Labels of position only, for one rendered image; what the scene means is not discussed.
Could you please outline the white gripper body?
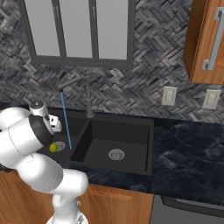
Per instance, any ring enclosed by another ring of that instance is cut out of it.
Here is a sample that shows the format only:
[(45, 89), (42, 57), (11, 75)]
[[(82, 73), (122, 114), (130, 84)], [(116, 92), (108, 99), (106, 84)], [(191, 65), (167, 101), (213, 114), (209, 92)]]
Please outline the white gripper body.
[(52, 126), (52, 129), (54, 132), (61, 132), (62, 131), (62, 125), (60, 121), (57, 121), (56, 125)]

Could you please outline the round metal sink drain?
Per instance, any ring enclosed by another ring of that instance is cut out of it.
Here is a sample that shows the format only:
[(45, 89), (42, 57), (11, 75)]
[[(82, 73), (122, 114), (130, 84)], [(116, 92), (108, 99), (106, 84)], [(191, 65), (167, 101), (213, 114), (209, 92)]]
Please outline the round metal sink drain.
[(66, 144), (61, 141), (54, 142), (52, 145), (57, 151), (63, 151), (66, 148)]
[(108, 156), (110, 159), (115, 160), (115, 161), (119, 161), (124, 159), (125, 154), (122, 150), (119, 149), (113, 149), (108, 153)]

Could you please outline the dark grey sink faucet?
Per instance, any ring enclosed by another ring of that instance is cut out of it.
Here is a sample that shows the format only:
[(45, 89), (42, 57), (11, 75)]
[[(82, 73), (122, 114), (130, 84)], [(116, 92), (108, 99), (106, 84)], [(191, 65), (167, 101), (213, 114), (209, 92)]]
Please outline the dark grey sink faucet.
[(71, 79), (69, 81), (66, 81), (63, 84), (59, 84), (58, 85), (58, 89), (60, 92), (63, 92), (64, 88), (67, 88), (69, 86), (71, 86), (72, 84), (79, 82), (79, 81), (84, 81), (86, 84), (86, 90), (87, 90), (87, 98), (86, 98), (86, 105), (87, 105), (87, 118), (93, 118), (94, 117), (94, 111), (92, 110), (92, 106), (93, 106), (93, 98), (92, 95), (90, 94), (90, 85), (89, 85), (89, 81), (86, 77), (77, 77), (74, 79)]

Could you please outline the black double-basin sink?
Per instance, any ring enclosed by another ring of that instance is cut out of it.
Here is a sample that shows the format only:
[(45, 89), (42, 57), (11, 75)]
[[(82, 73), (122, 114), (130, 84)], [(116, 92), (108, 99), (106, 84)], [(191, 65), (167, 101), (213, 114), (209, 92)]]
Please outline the black double-basin sink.
[[(51, 110), (62, 124), (62, 131), (52, 141), (66, 144), (62, 151), (50, 152), (46, 146), (39, 152), (59, 162), (151, 175), (154, 121), (123, 115), (96, 114), (87, 118), (83, 112), (67, 111), (67, 121), (72, 142), (69, 150), (67, 130), (62, 110)], [(109, 158), (113, 149), (122, 150), (124, 159)]]

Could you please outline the blue water stream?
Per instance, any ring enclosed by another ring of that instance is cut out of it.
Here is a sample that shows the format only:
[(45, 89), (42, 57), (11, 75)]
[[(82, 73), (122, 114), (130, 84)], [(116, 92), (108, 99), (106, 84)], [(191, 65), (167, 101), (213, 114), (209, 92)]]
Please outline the blue water stream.
[(60, 93), (60, 99), (61, 99), (61, 104), (62, 104), (62, 109), (63, 109), (63, 115), (64, 115), (64, 119), (65, 119), (66, 134), (67, 134), (67, 139), (68, 139), (68, 144), (69, 144), (69, 150), (71, 151), (72, 150), (72, 142), (71, 142), (70, 131), (69, 131), (69, 126), (68, 126), (68, 121), (67, 121), (67, 112), (66, 112), (66, 107), (65, 107), (63, 90), (60, 90), (59, 93)]

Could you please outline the grey-framed window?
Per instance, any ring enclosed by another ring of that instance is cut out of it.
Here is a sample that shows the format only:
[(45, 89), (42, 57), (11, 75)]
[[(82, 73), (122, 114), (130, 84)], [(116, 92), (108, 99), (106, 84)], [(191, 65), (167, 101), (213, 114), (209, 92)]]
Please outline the grey-framed window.
[(31, 61), (133, 67), (135, 0), (17, 0)]

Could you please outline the wooden base cabinet front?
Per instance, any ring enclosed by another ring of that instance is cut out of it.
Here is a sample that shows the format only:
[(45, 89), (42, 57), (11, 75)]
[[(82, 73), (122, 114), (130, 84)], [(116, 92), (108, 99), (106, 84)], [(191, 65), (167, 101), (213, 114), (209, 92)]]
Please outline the wooden base cabinet front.
[[(46, 224), (53, 196), (33, 191), (14, 171), (0, 171), (0, 224)], [(154, 196), (90, 184), (78, 198), (89, 224), (150, 224)]]

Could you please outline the grey dishwasher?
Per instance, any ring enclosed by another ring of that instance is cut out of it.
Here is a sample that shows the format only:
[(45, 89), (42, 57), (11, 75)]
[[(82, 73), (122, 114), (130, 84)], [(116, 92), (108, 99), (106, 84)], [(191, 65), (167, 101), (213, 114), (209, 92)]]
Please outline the grey dishwasher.
[[(183, 211), (177, 208), (165, 206), (162, 196), (155, 195), (153, 199), (150, 224), (224, 224), (224, 218), (214, 217), (201, 213)], [(192, 200), (177, 199), (186, 203), (199, 203), (203, 206), (214, 207), (216, 205), (196, 202)]]

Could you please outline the white wall outlet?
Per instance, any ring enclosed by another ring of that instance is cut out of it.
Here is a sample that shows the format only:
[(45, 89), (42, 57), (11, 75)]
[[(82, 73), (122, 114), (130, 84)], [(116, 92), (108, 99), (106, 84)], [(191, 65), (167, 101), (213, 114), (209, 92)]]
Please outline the white wall outlet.
[(206, 96), (203, 101), (202, 108), (203, 109), (216, 109), (220, 95), (221, 95), (220, 90), (208, 89), (206, 91)]
[(174, 106), (176, 100), (177, 88), (164, 87), (162, 104), (166, 106)]

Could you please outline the wooden wall cabinet door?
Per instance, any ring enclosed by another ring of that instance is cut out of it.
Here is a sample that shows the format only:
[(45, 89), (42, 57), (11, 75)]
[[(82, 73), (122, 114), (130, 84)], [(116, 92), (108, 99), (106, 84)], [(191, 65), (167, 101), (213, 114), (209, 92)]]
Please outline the wooden wall cabinet door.
[(224, 0), (192, 0), (182, 57), (192, 83), (224, 85), (224, 32), (213, 70), (202, 69), (203, 60), (210, 58), (219, 24), (214, 20), (217, 7), (224, 7)]

